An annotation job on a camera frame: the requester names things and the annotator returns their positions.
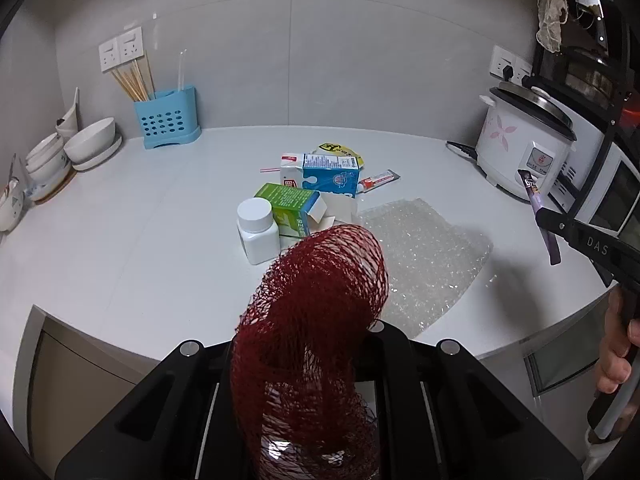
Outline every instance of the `blue milk carton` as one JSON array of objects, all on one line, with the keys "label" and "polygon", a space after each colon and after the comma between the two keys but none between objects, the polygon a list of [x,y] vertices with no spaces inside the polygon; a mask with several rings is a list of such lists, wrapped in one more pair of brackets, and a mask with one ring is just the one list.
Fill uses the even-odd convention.
[{"label": "blue milk carton", "polygon": [[354,156],[284,153],[280,160],[280,183],[356,197],[360,169]]}]

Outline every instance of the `metal screw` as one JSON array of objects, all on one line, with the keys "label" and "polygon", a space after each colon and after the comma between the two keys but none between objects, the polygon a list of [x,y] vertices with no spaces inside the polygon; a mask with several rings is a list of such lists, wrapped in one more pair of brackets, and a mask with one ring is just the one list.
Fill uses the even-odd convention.
[{"label": "metal screw", "polygon": [[460,345],[456,341],[453,341],[453,339],[447,339],[441,343],[440,350],[445,354],[455,355],[460,352]]},{"label": "metal screw", "polygon": [[192,355],[196,355],[200,350],[200,346],[195,341],[187,341],[180,345],[180,353],[185,357],[191,357]]},{"label": "metal screw", "polygon": [[376,320],[376,322],[371,325],[371,327],[369,328],[369,332],[382,332],[385,329],[385,324],[382,323],[382,321],[380,321],[379,319]]}]

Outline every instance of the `microwave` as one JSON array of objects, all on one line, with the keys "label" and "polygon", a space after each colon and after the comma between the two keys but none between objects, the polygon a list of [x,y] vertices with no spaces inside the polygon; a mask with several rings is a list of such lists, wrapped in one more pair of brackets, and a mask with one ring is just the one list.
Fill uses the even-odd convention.
[{"label": "microwave", "polygon": [[[571,118],[577,137],[549,192],[556,205],[563,212],[568,212],[574,204],[575,191],[584,185],[593,167],[604,135],[565,104],[553,98],[550,100]],[[630,239],[629,233],[633,229],[625,230],[625,227],[628,222],[640,222],[640,209],[638,220],[634,216],[639,196],[640,172],[614,142],[575,219],[606,234]]]}]

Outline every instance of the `plate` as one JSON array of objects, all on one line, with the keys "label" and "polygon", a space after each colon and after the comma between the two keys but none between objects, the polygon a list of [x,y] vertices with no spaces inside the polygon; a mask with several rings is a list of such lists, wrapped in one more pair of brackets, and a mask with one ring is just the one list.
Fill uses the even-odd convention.
[{"label": "plate", "polygon": [[32,202],[36,202],[36,200],[46,197],[51,191],[59,186],[60,182],[62,182],[68,175],[69,171],[71,171],[71,161],[68,161],[66,166],[52,176],[51,180],[46,184],[35,184],[33,187],[29,188],[25,194]]},{"label": "plate", "polygon": [[74,164],[74,170],[85,171],[85,170],[90,170],[91,168],[94,168],[101,162],[104,162],[105,160],[107,160],[111,155],[113,155],[116,152],[116,150],[120,147],[121,144],[122,144],[122,136],[118,135],[118,138],[116,139],[116,141],[99,155],[94,156],[94,158],[91,158],[90,160],[83,162],[82,164]]}]

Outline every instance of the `toothpaste tube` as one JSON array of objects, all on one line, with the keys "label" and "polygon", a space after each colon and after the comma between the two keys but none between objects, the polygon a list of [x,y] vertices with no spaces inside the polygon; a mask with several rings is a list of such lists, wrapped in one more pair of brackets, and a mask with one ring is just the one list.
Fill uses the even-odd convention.
[{"label": "toothpaste tube", "polygon": [[394,180],[398,180],[400,175],[394,173],[391,170],[386,170],[383,173],[370,176],[369,178],[364,178],[358,183],[358,193],[366,193],[367,191],[371,191],[372,189],[382,186],[387,182],[393,182]]}]

